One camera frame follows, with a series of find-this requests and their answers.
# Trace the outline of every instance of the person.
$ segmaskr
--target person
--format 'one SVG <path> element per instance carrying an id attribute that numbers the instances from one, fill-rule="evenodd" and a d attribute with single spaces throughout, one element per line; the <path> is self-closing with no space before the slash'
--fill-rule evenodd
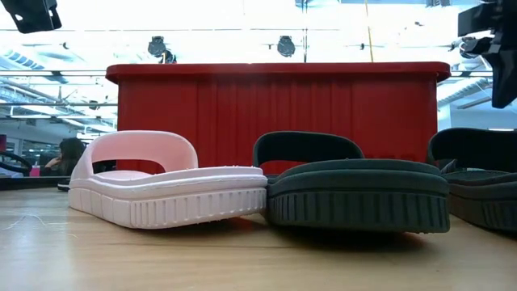
<path id="1" fill-rule="evenodd" d="M 43 169 L 40 176 L 70 176 L 78 163 L 85 146 L 76 137 L 67 138 L 59 144 L 61 153 L 59 157 L 51 159 Z"/>

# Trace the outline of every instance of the red plastic bin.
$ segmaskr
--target red plastic bin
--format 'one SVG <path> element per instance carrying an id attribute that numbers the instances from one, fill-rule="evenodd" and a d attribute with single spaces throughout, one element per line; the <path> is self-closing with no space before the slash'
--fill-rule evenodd
<path id="1" fill-rule="evenodd" d="M 440 62 L 351 64 L 113 65 L 118 129 L 164 130 L 187 138 L 200 167 L 246 165 L 255 141 L 276 130 L 333 133 L 369 158 L 425 161 L 437 131 Z M 281 172 L 292 163 L 268 165 Z M 120 168 L 158 173 L 156 164 Z"/>

